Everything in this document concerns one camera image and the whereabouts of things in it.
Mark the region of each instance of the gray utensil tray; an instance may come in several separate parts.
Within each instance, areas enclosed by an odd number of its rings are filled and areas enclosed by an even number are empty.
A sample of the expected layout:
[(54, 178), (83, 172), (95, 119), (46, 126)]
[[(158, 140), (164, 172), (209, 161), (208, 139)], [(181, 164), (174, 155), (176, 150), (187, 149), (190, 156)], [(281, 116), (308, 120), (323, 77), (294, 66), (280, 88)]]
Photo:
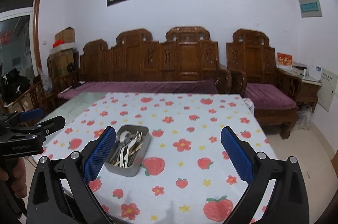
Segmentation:
[[(136, 157), (134, 158), (132, 165), (127, 167), (127, 168), (121, 168), (120, 166), (114, 166), (114, 164), (109, 163), (112, 155), (114, 154), (116, 149), (119, 148), (120, 134), (124, 131), (130, 131), (132, 137), (134, 137), (136, 135), (137, 131), (142, 132), (142, 138), (141, 138), (141, 142), (140, 142), (140, 143), (142, 143), (142, 146), (139, 149), (139, 151), (136, 153)], [(106, 161), (104, 162), (104, 166), (107, 168), (108, 171), (110, 171), (112, 173), (117, 173), (119, 175), (123, 175), (123, 176), (127, 176), (127, 177), (133, 177), (133, 176), (137, 175), (137, 173), (140, 170), (144, 156), (147, 152), (150, 140), (151, 140), (151, 135), (150, 135), (149, 129), (147, 127), (137, 126), (137, 125), (123, 125), (119, 129), (119, 131), (116, 133), (116, 143), (113, 146), (112, 150), (110, 151)]]

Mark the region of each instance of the tablecloth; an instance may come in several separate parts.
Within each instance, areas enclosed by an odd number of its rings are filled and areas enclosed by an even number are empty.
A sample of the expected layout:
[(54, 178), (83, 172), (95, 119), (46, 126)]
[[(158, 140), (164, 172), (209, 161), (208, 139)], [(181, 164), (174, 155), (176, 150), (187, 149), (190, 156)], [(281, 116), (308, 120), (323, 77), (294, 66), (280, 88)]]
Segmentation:
[[(224, 126), (275, 158), (240, 96), (151, 93), (107, 93), (67, 124), (42, 155), (65, 158), (106, 126), (118, 131), (125, 124), (147, 126), (152, 134), (142, 168), (129, 178), (103, 167), (89, 186), (107, 213), (130, 223), (208, 224), (227, 218), (247, 183), (221, 145)], [(252, 221), (261, 218), (272, 189), (270, 183)]]

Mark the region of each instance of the purple cushion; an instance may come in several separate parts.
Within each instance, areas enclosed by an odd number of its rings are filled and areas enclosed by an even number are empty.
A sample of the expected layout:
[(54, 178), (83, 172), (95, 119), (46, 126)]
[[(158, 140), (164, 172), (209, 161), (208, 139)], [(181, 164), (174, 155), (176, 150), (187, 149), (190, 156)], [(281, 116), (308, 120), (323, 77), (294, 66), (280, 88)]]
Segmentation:
[(72, 99), (81, 92), (148, 92), (148, 93), (212, 93), (218, 94), (213, 80), (182, 82), (86, 82), (76, 89), (59, 93)]
[(294, 100), (270, 84), (247, 83), (244, 97), (250, 98), (259, 110), (287, 110), (296, 106)]

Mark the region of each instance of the hand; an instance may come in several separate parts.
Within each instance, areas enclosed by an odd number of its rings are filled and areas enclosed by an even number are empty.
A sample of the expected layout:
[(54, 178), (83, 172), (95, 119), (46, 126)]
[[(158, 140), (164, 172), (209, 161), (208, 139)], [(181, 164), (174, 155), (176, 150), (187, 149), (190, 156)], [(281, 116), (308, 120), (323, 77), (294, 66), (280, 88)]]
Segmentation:
[[(13, 168), (13, 176), (15, 181), (12, 183), (12, 189), (17, 198), (24, 198), (27, 196), (26, 186), (26, 166), (23, 158), (19, 158), (17, 165)], [(8, 174), (0, 168), (0, 179), (7, 181)]]

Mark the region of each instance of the tiled floor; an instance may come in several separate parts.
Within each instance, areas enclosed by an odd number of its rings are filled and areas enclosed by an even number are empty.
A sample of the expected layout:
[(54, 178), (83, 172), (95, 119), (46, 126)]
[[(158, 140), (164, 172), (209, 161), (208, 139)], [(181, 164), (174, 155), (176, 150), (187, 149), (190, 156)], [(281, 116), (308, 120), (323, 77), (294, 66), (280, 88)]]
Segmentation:
[[(335, 194), (338, 178), (327, 153), (315, 136), (314, 129), (295, 131), (286, 140), (281, 139), (276, 127), (266, 127), (263, 130), (277, 159), (286, 160), (291, 155), (298, 159), (308, 193), (310, 224), (315, 223)], [(35, 168), (26, 162), (28, 189), (34, 170)]]

